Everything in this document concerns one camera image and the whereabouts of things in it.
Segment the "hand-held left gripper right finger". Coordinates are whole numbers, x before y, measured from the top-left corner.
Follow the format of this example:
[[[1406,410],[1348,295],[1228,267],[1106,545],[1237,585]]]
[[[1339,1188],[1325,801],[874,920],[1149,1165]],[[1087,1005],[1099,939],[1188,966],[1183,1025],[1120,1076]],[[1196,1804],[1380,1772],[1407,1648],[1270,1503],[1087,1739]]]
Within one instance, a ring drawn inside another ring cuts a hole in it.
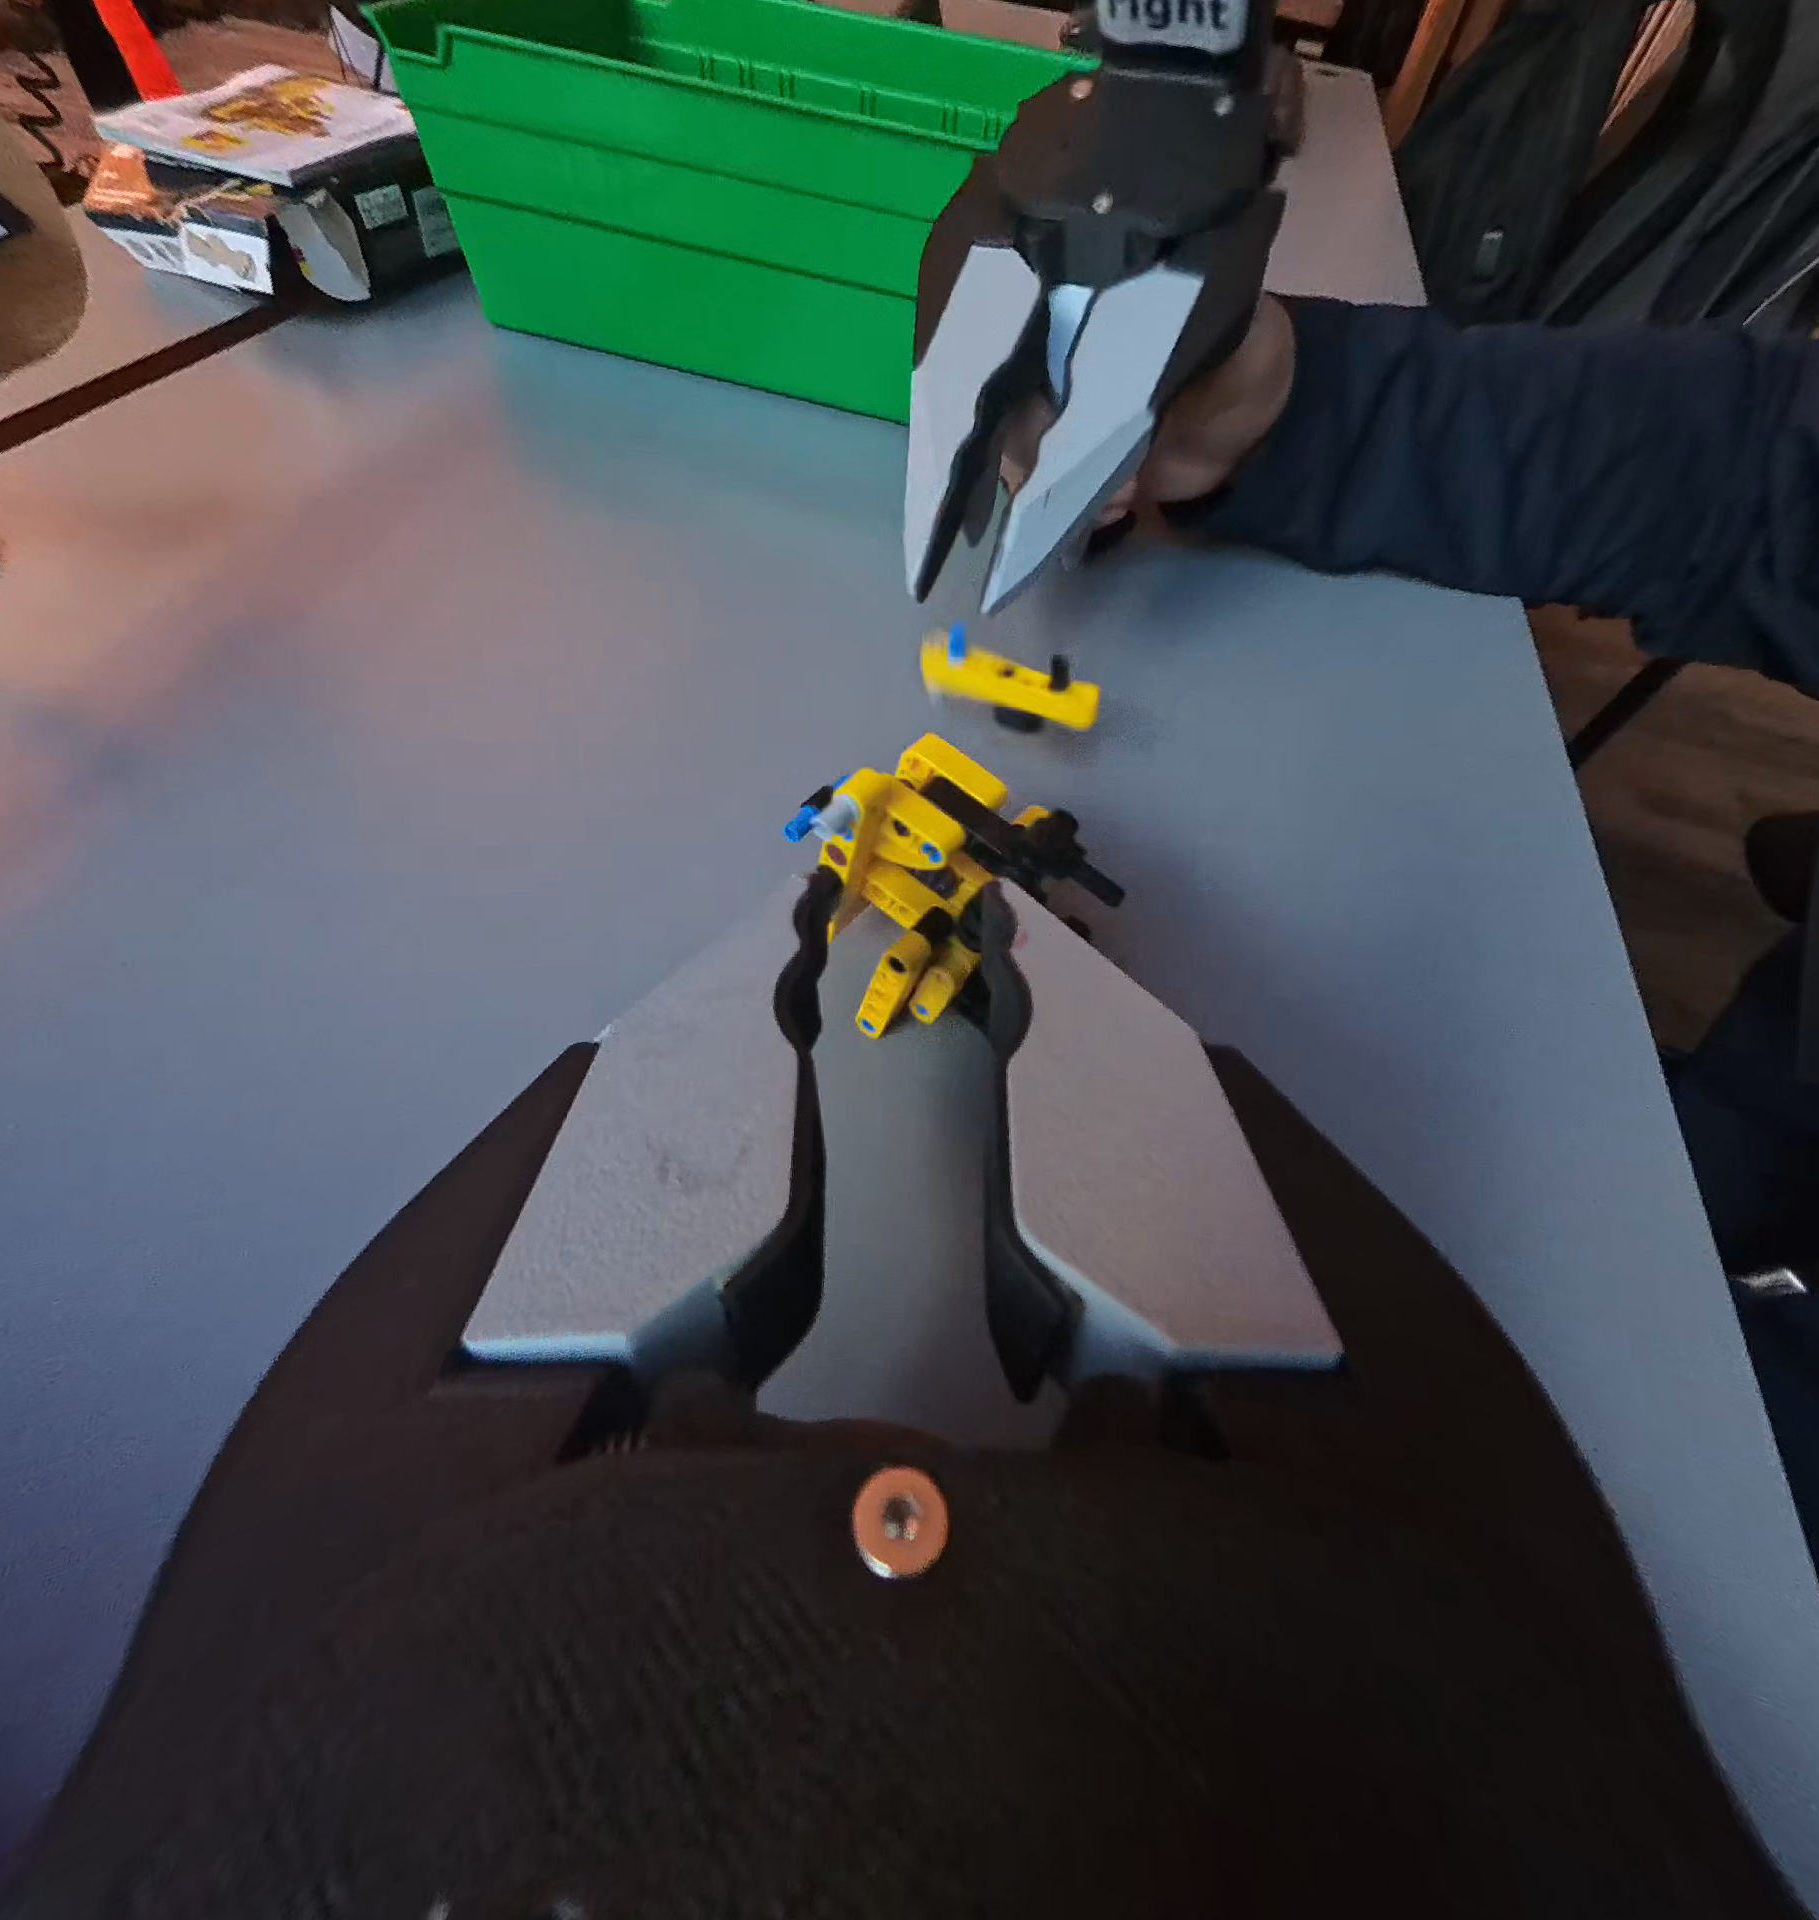
[[[987,1327],[1010,1393],[1346,1351],[1199,1036],[1044,904],[980,900]]]

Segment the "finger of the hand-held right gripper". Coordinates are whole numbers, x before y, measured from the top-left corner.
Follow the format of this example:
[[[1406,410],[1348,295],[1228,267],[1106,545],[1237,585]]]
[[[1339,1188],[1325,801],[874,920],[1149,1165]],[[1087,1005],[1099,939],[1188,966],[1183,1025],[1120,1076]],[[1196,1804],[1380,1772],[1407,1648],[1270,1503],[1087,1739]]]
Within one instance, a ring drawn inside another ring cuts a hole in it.
[[[961,542],[983,554],[980,601],[1020,588],[1005,568],[1015,492],[1007,438],[1039,400],[1048,297],[1011,247],[969,247],[911,374],[902,492],[904,588],[925,601]]]
[[[1161,376],[1201,289],[1199,278],[1132,278],[1087,303],[1065,364],[1057,414],[995,543],[985,614],[1005,609],[1062,547],[1077,543],[1133,475],[1152,435]]]

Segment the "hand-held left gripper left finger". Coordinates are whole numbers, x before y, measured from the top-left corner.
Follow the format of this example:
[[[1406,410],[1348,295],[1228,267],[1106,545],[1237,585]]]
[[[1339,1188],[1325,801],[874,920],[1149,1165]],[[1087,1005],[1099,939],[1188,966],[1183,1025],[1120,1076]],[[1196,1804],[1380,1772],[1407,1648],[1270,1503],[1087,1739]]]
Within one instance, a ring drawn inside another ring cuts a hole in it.
[[[799,1348],[825,1283],[813,1049],[838,901],[835,876],[786,879],[597,1037],[463,1357],[757,1388]]]

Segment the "yellow lego beam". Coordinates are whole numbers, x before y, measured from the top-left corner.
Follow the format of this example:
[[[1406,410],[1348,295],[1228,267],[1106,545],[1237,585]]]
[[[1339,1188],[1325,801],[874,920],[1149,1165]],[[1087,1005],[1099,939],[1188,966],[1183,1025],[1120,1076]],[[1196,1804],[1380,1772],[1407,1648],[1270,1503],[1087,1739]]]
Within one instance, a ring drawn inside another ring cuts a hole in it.
[[[1053,696],[1048,686],[1050,660],[1034,666],[968,640],[968,660],[945,660],[947,627],[931,630],[920,642],[920,680],[934,702],[987,709],[995,724],[1022,735],[1057,728],[1086,735],[1095,725],[1103,690],[1073,673],[1073,690]]]

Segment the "green plastic bin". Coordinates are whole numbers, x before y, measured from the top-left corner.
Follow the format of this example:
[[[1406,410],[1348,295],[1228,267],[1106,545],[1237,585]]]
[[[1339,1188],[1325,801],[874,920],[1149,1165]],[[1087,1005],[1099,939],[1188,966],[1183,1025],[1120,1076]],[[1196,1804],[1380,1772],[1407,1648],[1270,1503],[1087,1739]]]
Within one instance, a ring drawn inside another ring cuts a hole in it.
[[[1091,65],[824,4],[368,20],[493,325],[888,421],[933,221]]]

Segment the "yellow lego model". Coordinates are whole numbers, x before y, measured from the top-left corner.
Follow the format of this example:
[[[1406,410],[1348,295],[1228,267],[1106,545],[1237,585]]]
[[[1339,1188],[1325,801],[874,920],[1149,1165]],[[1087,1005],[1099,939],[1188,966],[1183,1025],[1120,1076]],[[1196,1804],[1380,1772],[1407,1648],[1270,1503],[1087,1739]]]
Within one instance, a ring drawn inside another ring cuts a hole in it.
[[[900,1021],[979,1012],[994,883],[1042,904],[1060,885],[1105,908],[1125,901],[1087,857],[1073,813],[1007,811],[1007,784],[936,735],[911,742],[890,772],[858,767],[818,788],[783,836],[818,841],[820,867],[835,876],[830,939],[869,911],[896,926],[854,1010],[867,1039],[885,1039]]]

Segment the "person's right forearm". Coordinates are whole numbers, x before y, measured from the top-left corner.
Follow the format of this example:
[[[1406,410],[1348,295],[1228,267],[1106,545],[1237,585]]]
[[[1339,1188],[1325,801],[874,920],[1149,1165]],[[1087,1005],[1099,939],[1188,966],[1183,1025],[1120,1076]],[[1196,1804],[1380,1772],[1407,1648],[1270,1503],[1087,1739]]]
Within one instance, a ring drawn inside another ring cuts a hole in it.
[[[1170,526],[1631,622],[1819,698],[1819,338],[1281,303],[1281,414]]]

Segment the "lego set box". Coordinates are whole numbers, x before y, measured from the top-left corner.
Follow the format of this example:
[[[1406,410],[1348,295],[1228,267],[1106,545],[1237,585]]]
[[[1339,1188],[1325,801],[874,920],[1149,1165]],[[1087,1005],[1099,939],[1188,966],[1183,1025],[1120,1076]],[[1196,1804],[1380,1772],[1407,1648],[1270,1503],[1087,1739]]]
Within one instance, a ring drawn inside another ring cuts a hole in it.
[[[142,268],[229,291],[368,306],[465,271],[417,143],[355,156],[298,186],[106,148],[81,208]]]

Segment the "lego instruction booklet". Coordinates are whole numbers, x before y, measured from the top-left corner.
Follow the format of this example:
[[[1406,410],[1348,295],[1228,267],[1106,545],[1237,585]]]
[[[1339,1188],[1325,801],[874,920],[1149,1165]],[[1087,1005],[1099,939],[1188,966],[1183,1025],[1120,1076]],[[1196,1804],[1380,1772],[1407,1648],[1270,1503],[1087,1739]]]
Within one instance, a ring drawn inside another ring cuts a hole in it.
[[[368,154],[417,140],[394,95],[262,65],[154,103],[98,111],[95,131],[169,165],[298,186]]]

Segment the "person's right hand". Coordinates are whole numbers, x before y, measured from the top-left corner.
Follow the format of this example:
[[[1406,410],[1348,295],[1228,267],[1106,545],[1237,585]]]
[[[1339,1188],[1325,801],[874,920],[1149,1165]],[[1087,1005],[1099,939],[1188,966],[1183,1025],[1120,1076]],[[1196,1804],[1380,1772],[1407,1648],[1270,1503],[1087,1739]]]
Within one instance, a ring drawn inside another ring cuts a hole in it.
[[[1241,345],[1194,378],[1161,414],[1138,471],[1095,515],[1109,528],[1217,492],[1281,420],[1294,379],[1287,306],[1263,291]]]

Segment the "black jacket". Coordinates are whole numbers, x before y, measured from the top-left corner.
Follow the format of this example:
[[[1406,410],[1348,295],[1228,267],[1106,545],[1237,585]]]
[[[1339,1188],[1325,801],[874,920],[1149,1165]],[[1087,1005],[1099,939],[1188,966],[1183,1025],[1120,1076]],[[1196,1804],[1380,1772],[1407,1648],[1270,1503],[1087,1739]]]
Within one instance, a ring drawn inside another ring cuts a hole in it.
[[[1819,332],[1819,2],[1509,4],[1396,165],[1457,324]]]

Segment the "person's legs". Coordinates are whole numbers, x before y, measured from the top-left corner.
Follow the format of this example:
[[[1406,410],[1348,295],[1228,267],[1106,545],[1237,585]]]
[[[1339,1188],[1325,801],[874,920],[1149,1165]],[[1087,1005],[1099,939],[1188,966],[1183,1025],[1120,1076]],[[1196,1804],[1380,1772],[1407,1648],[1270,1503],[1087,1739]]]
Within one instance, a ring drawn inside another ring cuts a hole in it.
[[[1738,1309],[1789,1489],[1819,1514],[1819,1081],[1799,1071],[1801,978],[1804,938],[1789,934],[1664,1076],[1724,1268],[1801,1286],[1743,1289]]]

